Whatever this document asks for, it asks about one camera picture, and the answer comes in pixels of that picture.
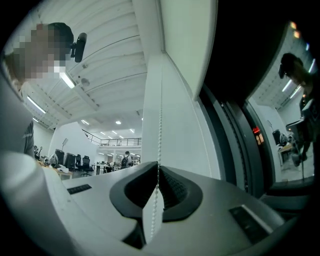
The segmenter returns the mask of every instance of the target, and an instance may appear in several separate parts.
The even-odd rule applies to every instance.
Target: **red light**
[[[256,127],[254,127],[254,128],[252,129],[252,131],[253,131],[254,134],[257,134],[258,132],[260,132],[260,129],[259,129],[258,126],[256,126]]]

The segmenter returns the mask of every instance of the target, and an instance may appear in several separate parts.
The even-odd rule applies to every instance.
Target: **floor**
[[[303,172],[302,164],[300,163],[300,165],[296,167],[290,155],[285,159],[283,166],[281,166],[281,176],[283,182],[300,180],[303,178],[303,173],[305,178],[314,174],[314,154],[312,144],[310,145],[306,156],[307,159],[303,162]]]

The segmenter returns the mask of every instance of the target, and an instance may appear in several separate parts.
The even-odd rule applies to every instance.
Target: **black slot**
[[[256,244],[268,236],[268,233],[243,207],[235,207],[229,211],[252,244]]]
[[[91,188],[92,187],[89,184],[85,184],[85,185],[81,185],[81,186],[75,186],[75,187],[72,187],[72,188],[68,188],[67,190],[68,190],[70,195],[73,195],[73,194],[76,194],[76,193],[79,193],[79,192],[82,192],[82,191],[89,190]]]

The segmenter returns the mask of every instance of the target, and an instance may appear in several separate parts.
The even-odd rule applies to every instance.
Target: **person with backpack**
[[[125,155],[121,159],[121,170],[128,168],[128,167],[131,167],[131,163],[132,163],[132,159],[130,156],[130,152],[126,151]]]

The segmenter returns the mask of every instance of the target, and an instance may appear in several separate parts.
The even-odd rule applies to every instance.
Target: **ceiling light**
[[[292,80],[290,79],[289,82],[285,85],[285,87],[282,89],[282,91],[284,92],[288,86],[290,85],[290,83],[292,82]]]
[[[60,72],[60,78],[66,83],[67,86],[69,86],[70,89],[75,87],[74,82],[71,81],[71,79],[68,77],[68,75],[64,72]]]
[[[291,28],[293,28],[294,30],[297,29],[297,25],[296,25],[296,23],[294,23],[294,22],[291,22],[291,23],[290,23],[290,26],[291,26]]]
[[[26,97],[33,105],[35,105],[42,113],[46,113],[41,107],[37,105],[29,96]]]
[[[299,31],[294,31],[293,35],[294,35],[295,38],[299,38],[300,37]]]
[[[300,91],[300,89],[301,89],[301,86],[299,85],[297,89],[295,89],[294,93],[291,95],[290,99],[292,99],[296,95],[296,93]]]
[[[81,120],[82,123],[89,125],[89,123],[86,120]]]
[[[311,72],[312,68],[314,67],[315,62],[316,62],[316,59],[314,58],[312,61],[311,67],[309,68],[309,71],[308,71],[309,73]]]

